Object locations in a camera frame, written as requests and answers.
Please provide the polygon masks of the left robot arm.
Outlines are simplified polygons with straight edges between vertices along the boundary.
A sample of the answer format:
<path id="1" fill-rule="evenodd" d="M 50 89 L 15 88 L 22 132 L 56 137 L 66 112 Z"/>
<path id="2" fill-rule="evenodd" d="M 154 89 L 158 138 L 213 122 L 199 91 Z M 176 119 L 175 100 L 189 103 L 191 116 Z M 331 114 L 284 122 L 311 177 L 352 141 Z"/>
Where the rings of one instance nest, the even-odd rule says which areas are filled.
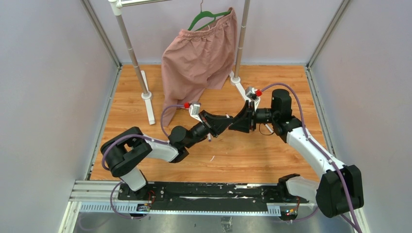
<path id="1" fill-rule="evenodd" d="M 179 163 L 188 156 L 188 149 L 209 135 L 218 137 L 233 122 L 232 116 L 213 115 L 205 110 L 198 114 L 200 121 L 191 129 L 176 126 L 167 141 L 145 135 L 140 128 L 132 127 L 101 146 L 102 166 L 115 178 L 120 178 L 130 188 L 136 200 L 148 197 L 147 180 L 138 164 L 145 158 Z"/>

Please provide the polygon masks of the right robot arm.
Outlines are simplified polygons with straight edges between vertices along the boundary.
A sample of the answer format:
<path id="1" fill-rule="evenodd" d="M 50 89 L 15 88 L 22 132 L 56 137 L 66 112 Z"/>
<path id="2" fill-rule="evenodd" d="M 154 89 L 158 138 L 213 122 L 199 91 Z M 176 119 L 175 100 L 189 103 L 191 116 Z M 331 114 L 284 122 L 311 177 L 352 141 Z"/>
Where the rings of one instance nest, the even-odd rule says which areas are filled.
<path id="1" fill-rule="evenodd" d="M 303 118 L 292 114 L 292 98 L 288 90 L 275 89 L 270 108 L 258 108 L 262 95 L 260 90 L 249 87 L 245 95 L 245 105 L 235 116 L 229 129 L 249 133 L 258 124 L 270 123 L 273 132 L 294 148 L 320 179 L 315 182 L 299 174 L 279 178 L 277 195 L 282 202 L 291 202 L 296 197 L 304 198 L 315 203 L 328 218 L 364 206 L 360 169 L 355 165 L 348 166 L 334 157 L 311 136 Z"/>

